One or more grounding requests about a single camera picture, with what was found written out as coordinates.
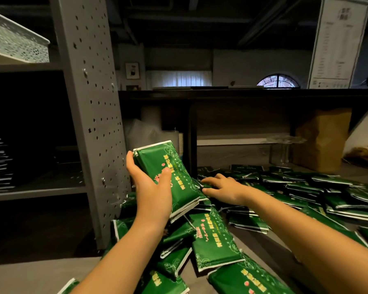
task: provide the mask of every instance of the gray metal shelving post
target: gray metal shelving post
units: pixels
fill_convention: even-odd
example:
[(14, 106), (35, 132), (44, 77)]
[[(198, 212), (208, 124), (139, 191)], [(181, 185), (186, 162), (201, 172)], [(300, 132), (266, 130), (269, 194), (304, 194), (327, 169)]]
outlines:
[(50, 0), (97, 247), (130, 191), (105, 0)]

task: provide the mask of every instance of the hand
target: hand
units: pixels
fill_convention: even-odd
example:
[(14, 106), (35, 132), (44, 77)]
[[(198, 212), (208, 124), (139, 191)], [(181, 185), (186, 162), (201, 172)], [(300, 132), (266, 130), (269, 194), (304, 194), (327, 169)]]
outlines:
[(233, 204), (233, 205), (247, 205), (246, 194), (248, 194), (248, 186), (244, 186), (238, 183), (234, 178), (226, 178), (222, 174), (218, 173), (214, 178), (204, 178), (202, 183), (208, 183), (209, 185), (218, 188), (203, 188), (202, 192), (208, 197), (214, 197), (221, 202)]
[(156, 185), (134, 163), (133, 153), (127, 153), (127, 170), (132, 176), (136, 186), (137, 215), (136, 218), (147, 223), (154, 223), (164, 228), (172, 211), (172, 191), (170, 179), (172, 173), (169, 168), (162, 169), (160, 179)]

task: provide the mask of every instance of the ceiling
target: ceiling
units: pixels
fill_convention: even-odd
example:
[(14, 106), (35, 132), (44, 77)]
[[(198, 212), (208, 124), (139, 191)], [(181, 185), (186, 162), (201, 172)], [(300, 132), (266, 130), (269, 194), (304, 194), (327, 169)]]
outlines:
[[(321, 0), (106, 0), (112, 43), (312, 50)], [(0, 0), (0, 14), (57, 44), (49, 0)], [(365, 34), (368, 34), (368, 23)]]

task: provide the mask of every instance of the white board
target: white board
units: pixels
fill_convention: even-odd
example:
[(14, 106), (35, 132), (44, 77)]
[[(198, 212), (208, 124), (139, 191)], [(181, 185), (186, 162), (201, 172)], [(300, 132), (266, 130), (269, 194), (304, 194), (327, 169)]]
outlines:
[(350, 88), (368, 0), (322, 0), (308, 88)]

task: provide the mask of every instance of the brown paper bag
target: brown paper bag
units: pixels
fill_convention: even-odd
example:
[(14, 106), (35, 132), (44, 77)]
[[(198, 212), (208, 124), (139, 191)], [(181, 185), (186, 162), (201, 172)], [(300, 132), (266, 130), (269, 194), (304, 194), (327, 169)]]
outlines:
[(307, 142), (294, 146), (294, 163), (318, 172), (337, 171), (341, 166), (351, 115), (351, 108), (316, 109), (302, 118), (296, 127), (296, 136), (307, 139)]

